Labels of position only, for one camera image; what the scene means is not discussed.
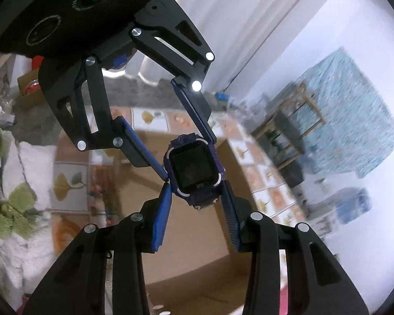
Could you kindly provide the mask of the purple kids smartwatch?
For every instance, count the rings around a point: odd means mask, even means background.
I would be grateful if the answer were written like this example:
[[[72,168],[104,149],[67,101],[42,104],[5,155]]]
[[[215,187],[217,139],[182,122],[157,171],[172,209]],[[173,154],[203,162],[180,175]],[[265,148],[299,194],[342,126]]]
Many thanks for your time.
[[[164,167],[173,193],[200,210],[219,198],[218,186],[225,178],[216,148],[191,133],[173,139],[164,155]]]

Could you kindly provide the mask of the brown paper bag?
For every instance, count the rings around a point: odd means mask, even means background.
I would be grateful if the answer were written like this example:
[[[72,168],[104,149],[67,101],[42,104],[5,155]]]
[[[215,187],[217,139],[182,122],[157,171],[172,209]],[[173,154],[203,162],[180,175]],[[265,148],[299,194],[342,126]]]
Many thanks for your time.
[[[45,97],[39,83],[38,72],[38,69],[31,70],[25,75],[18,77],[20,104],[25,110],[45,103]]]

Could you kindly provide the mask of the white green fluffy blanket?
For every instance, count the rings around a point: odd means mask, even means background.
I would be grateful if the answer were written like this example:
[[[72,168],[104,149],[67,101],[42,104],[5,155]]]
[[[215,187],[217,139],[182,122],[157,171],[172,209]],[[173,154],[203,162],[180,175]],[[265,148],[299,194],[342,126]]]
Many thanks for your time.
[[[55,261],[51,231],[55,146],[18,142],[0,128],[0,294],[13,309]]]

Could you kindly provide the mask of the white curtain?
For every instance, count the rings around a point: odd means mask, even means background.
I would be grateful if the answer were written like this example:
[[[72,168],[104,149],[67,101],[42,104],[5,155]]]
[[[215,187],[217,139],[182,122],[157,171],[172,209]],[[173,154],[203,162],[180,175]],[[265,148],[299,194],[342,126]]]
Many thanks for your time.
[[[224,90],[299,0],[176,0],[214,54],[203,82]]]

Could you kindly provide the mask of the ginkgo macaron patterned mat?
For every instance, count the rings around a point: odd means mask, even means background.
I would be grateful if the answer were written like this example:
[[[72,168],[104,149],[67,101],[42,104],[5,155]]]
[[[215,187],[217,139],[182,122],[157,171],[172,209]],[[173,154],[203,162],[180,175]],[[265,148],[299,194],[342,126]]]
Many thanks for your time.
[[[57,254],[86,224],[115,225],[157,198],[168,181],[164,156],[171,142],[197,130],[180,110],[112,107],[111,112],[128,122],[156,165],[136,167],[114,147],[86,150],[60,132],[50,191]],[[276,223],[304,221],[284,178],[243,126],[223,112],[213,113],[208,123],[234,194]],[[151,313],[242,313],[251,256],[234,250],[220,203],[196,210],[173,196],[163,243],[142,260]]]

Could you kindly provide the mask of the blue water bottle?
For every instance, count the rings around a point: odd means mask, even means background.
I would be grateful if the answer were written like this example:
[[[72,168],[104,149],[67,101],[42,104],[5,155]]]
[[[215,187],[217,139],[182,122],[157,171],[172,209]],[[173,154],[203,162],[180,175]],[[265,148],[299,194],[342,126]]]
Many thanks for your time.
[[[366,188],[343,188],[336,193],[334,200],[339,222],[347,225],[369,212],[372,203]]]

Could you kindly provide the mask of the wooden chair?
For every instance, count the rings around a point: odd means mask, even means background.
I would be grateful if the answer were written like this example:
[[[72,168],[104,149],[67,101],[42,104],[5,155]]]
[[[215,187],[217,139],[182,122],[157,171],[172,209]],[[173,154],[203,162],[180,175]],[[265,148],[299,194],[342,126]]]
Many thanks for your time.
[[[317,121],[301,133],[291,122],[290,118],[304,106],[308,106],[317,115]],[[282,170],[305,154],[303,138],[317,126],[326,123],[327,121],[323,117],[316,101],[314,101],[312,94],[308,92],[307,84],[302,81],[294,92],[285,98],[272,114],[252,132],[252,136],[256,140],[266,137],[271,145],[277,143],[278,137],[285,137],[287,145],[282,149],[277,149],[277,153],[272,158],[272,160],[282,158],[282,161],[276,165],[278,170]]]

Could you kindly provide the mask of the teal patterned cloth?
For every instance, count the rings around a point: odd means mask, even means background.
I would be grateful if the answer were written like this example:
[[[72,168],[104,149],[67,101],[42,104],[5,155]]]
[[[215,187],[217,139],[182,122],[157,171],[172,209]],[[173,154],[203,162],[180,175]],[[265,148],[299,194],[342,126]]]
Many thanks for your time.
[[[305,83],[325,123],[304,138],[316,174],[354,172],[363,179],[394,151],[394,118],[377,89],[344,48],[290,82],[288,97]]]

